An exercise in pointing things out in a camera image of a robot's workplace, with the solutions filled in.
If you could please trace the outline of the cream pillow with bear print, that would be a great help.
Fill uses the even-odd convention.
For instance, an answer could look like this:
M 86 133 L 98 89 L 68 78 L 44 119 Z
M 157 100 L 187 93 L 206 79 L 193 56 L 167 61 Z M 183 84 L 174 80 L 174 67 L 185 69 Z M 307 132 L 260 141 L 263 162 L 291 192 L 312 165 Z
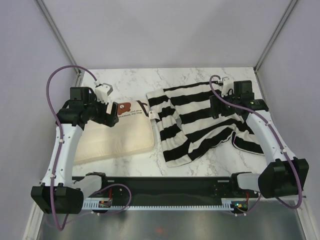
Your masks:
M 146 99 L 118 104 L 118 122 L 113 127 L 89 121 L 77 145 L 74 164 L 145 153 L 155 140 Z

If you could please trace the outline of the black white striped pillowcase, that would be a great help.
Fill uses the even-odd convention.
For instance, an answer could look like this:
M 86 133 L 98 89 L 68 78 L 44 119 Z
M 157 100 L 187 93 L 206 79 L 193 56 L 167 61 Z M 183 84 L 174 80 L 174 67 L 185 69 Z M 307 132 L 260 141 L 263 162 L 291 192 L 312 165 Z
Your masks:
M 156 113 L 161 147 L 169 168 L 188 164 L 208 150 L 231 140 L 234 147 L 263 155 L 253 131 L 242 116 L 210 116 L 208 82 L 163 88 L 147 93 L 149 107 Z

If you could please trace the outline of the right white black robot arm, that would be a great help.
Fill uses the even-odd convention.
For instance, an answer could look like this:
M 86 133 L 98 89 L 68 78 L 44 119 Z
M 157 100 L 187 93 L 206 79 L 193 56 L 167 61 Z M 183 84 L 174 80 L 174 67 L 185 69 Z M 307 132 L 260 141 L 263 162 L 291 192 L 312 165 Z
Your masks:
M 302 198 L 309 164 L 287 147 L 271 119 L 267 104 L 263 99 L 255 98 L 252 82 L 230 82 L 225 77 L 213 75 L 209 79 L 210 88 L 214 84 L 221 87 L 221 92 L 212 91 L 209 114 L 214 119 L 233 114 L 241 116 L 256 137 L 267 162 L 262 173 L 233 174 L 234 181 L 228 184 L 229 193 L 240 197 L 246 190 L 251 190 L 266 199 L 294 195 Z

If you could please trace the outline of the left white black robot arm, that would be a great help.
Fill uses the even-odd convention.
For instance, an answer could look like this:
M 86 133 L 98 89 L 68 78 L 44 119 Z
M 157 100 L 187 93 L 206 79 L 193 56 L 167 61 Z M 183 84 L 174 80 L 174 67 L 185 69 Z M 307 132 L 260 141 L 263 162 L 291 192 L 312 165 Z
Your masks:
M 103 198 L 110 186 L 103 173 L 88 173 L 73 182 L 76 151 L 85 125 L 95 122 L 113 127 L 118 121 L 118 103 L 110 102 L 113 87 L 107 83 L 70 88 L 70 98 L 56 114 L 54 148 L 47 172 L 39 186 L 31 189 L 31 198 L 45 214 L 78 214 L 86 198 L 93 193 Z

